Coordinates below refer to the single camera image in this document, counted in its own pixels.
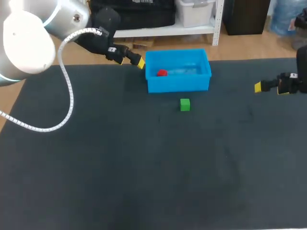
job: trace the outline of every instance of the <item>plastic container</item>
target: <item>plastic container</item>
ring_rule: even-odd
[[[271,31],[281,36],[294,35],[295,19],[306,6],[307,0],[277,0],[271,20]]]
[[[176,0],[178,18],[184,27],[208,25],[216,0]]]
[[[158,77],[159,70],[168,76]],[[204,49],[146,52],[149,93],[207,91],[211,68]]]

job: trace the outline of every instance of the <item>red object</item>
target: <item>red object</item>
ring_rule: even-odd
[[[158,77],[166,77],[168,75],[167,70],[161,69],[159,70],[157,76]]]

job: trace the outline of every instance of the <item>white cable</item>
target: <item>white cable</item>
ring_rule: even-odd
[[[26,129],[35,131],[35,132],[40,132],[40,133],[47,133],[47,132],[52,132],[55,131],[59,128],[61,128],[63,125],[66,124],[66,122],[69,120],[69,118],[71,117],[72,111],[73,111],[73,105],[74,105],[74,98],[73,98],[73,91],[72,91],[72,87],[71,87],[71,80],[69,79],[68,73],[65,69],[64,63],[63,63],[63,58],[62,58],[62,52],[63,49],[65,47],[65,45],[70,42],[72,39],[74,39],[75,37],[82,35],[82,34],[96,34],[101,36],[102,32],[96,28],[85,28],[85,29],[81,29],[78,30],[74,33],[72,33],[71,35],[69,35],[67,38],[65,38],[65,40],[61,43],[59,49],[58,49],[58,60],[59,60],[59,66],[62,69],[62,72],[64,74],[65,80],[67,82],[67,86],[68,86],[68,91],[69,91],[69,95],[70,95],[70,106],[69,106],[69,110],[68,113],[66,115],[66,117],[64,118],[64,120],[59,123],[57,126],[51,127],[51,128],[37,128],[37,127],[33,127],[31,125],[25,124],[24,122],[21,122],[17,119],[15,119],[14,117],[11,117],[10,115],[6,114],[5,112],[0,110],[0,115],[3,116],[4,118],[8,119],[9,121],[12,121],[13,123],[24,127]]]

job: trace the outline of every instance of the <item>green cube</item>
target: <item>green cube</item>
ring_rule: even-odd
[[[190,99],[180,99],[180,110],[190,111]]]

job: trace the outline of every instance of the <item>blue plastic bin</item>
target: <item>blue plastic bin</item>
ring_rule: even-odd
[[[157,76],[161,69],[168,71],[167,77]],[[149,93],[207,91],[211,75],[204,49],[146,52]]]

